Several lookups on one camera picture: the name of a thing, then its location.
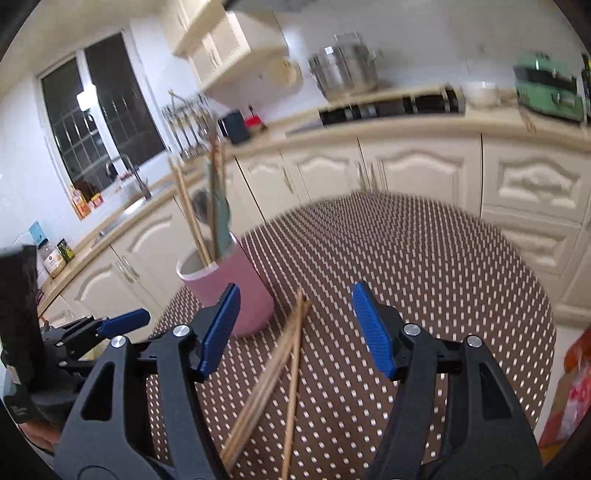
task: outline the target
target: wooden chopstick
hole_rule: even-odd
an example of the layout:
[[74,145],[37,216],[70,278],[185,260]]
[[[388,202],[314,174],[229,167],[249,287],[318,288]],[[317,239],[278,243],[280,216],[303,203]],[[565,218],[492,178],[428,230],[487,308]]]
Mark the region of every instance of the wooden chopstick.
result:
[[207,220],[209,229],[212,231],[212,257],[217,260],[217,218],[216,218],[216,150],[217,136],[214,134],[210,138],[212,149],[209,152],[209,197],[207,202]]
[[217,169],[219,181],[224,198],[226,197],[226,143],[219,144],[219,167]]
[[[298,305],[303,301],[304,294],[298,293]],[[285,440],[283,441],[283,464],[281,465],[281,479],[287,480],[291,465],[291,448],[294,440],[294,426],[296,425],[297,387],[299,384],[301,330],[304,316],[297,315],[293,342],[293,358],[291,359],[290,402],[287,406],[287,424],[285,425]]]
[[205,239],[203,238],[201,228],[199,227],[197,219],[195,218],[195,212],[193,211],[193,206],[191,205],[191,199],[189,198],[189,193],[183,180],[183,172],[177,165],[173,164],[173,161],[170,157],[168,158],[168,166],[173,174],[173,179],[177,186],[178,197],[181,201],[181,207],[184,210],[185,218],[189,224],[189,230],[191,231],[195,246],[197,247],[197,253],[199,254],[199,258],[201,259],[203,266],[205,267],[212,262],[212,259],[209,255],[209,251],[207,250],[207,245],[205,243]]
[[267,360],[265,369],[261,373],[252,394],[248,397],[244,408],[236,419],[236,423],[230,431],[230,435],[226,440],[225,447],[220,454],[220,458],[226,468],[230,472],[238,456],[248,439],[251,437],[252,431],[256,428],[259,420],[267,407],[267,402],[273,393],[275,384],[279,379],[283,366],[290,356],[290,352],[294,343],[294,335],[296,334],[297,318],[299,316],[305,317],[312,304],[309,301],[296,304],[296,307],[291,311],[290,318],[285,324],[283,334],[277,342],[277,347],[273,350],[272,357]]

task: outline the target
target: gas stove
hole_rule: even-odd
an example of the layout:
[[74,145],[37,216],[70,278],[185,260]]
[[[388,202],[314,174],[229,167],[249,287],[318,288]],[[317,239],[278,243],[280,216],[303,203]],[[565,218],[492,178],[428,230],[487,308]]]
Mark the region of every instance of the gas stove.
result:
[[463,96],[449,84],[404,92],[385,90],[344,100],[318,111],[319,119],[302,125],[286,135],[373,118],[411,115],[464,115]]

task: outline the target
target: window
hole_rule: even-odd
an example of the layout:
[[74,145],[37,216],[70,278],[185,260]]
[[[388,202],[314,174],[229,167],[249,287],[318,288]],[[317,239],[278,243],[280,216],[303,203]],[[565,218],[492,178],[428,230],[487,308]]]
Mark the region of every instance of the window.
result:
[[[92,85],[98,104],[82,111],[78,95]],[[61,159],[87,201],[113,182],[106,164],[119,155],[140,166],[164,151],[121,34],[77,52],[41,87]]]

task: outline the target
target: brown tablecloth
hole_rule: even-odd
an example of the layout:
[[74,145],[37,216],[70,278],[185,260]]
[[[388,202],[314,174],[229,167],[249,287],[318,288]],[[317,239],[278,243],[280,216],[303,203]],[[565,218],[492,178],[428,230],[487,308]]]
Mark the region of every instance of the brown tablecloth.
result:
[[[550,303],[534,274],[496,228],[426,199],[354,193],[281,215],[241,240],[275,298],[271,326],[232,339],[220,368],[198,386],[203,412],[221,449],[282,325],[303,288],[313,302],[304,323],[292,479],[356,479],[372,461],[397,385],[375,368],[351,305],[365,279],[380,302],[432,335],[483,338],[532,427],[545,399],[554,353]],[[157,332],[188,323],[199,304],[182,288]],[[288,366],[234,478],[279,477],[288,403]],[[437,457],[447,384],[438,379],[424,461]],[[148,380],[157,452],[168,458],[157,379]]]

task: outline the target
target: blue gripper pad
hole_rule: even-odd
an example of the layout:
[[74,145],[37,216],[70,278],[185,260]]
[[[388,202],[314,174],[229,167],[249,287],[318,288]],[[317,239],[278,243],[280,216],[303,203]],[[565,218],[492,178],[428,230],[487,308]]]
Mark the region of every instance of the blue gripper pad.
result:
[[198,370],[204,377],[217,370],[239,312],[240,289],[232,284],[201,343]]
[[378,314],[374,295],[365,283],[355,284],[353,308],[375,365],[386,377],[392,378],[396,372],[392,339]]
[[145,327],[150,322],[150,314],[147,310],[139,309],[125,313],[114,319],[105,320],[97,331],[105,338],[113,338],[117,335],[125,335],[137,328]]

